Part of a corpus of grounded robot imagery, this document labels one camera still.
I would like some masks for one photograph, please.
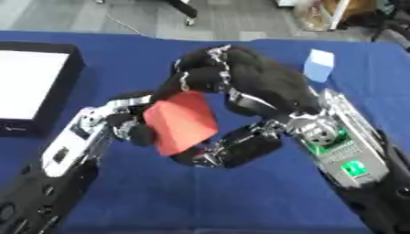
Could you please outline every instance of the green circuit board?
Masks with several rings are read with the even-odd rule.
[[[316,144],[313,144],[313,143],[306,143],[306,146],[312,154],[320,155],[320,154],[327,153],[327,152],[331,151],[332,149],[336,148],[337,146],[348,142],[350,139],[351,138],[349,137],[348,133],[346,132],[346,129],[341,128],[339,130],[338,137],[336,138],[336,140],[333,143],[328,144],[328,145],[316,145]]]

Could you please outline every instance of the red foam block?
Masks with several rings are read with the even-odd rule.
[[[194,91],[157,101],[144,118],[156,130],[156,149],[162,156],[179,154],[218,132],[204,95]]]

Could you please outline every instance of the robotic arm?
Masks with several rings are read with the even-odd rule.
[[[151,103],[189,89],[223,92],[229,110],[262,120],[214,144],[173,155],[177,162],[233,168],[281,147],[282,137],[292,137],[369,229],[376,234],[410,233],[410,162],[384,133],[375,131],[343,95],[332,90],[316,94],[300,80],[291,84],[298,92],[284,89],[289,83],[284,77],[297,78],[295,73],[252,51],[228,50],[230,46],[206,48],[180,59],[171,79],[155,93],[82,109],[40,160],[27,165],[0,195],[0,233],[54,233],[98,175],[99,161],[111,141],[146,144],[141,134],[154,139],[141,113]],[[253,78],[252,83],[241,73]],[[271,92],[272,87],[281,89]]]
[[[55,233],[58,224],[81,200],[99,171],[99,161],[114,139],[107,118],[130,108],[145,108],[150,95],[109,101],[82,109],[44,151],[0,195],[0,233]],[[118,134],[130,132],[114,128]]]

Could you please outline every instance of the table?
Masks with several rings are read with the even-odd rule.
[[[137,35],[0,32],[0,40],[77,45],[88,67],[54,129],[84,106],[115,94],[150,90],[167,78],[169,63],[195,48],[220,44]],[[242,42],[301,69],[312,48],[336,55],[330,86],[342,90],[369,119],[410,152],[410,59],[388,43],[255,40]],[[253,122],[209,97],[221,133]],[[234,169],[190,168],[161,158],[152,147],[114,143],[101,175],[61,233],[363,233],[362,223],[289,139],[281,150]],[[35,158],[44,139],[0,138],[0,185]]]

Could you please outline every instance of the black glove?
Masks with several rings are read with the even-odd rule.
[[[173,63],[170,78],[153,95],[153,101],[165,100],[183,90],[229,92],[224,71],[230,75],[229,86],[241,93],[266,101],[283,114],[318,113],[316,97],[308,88],[305,76],[249,48],[225,46],[218,59],[204,48],[182,56]],[[245,115],[261,115],[255,110],[232,105],[228,109]]]

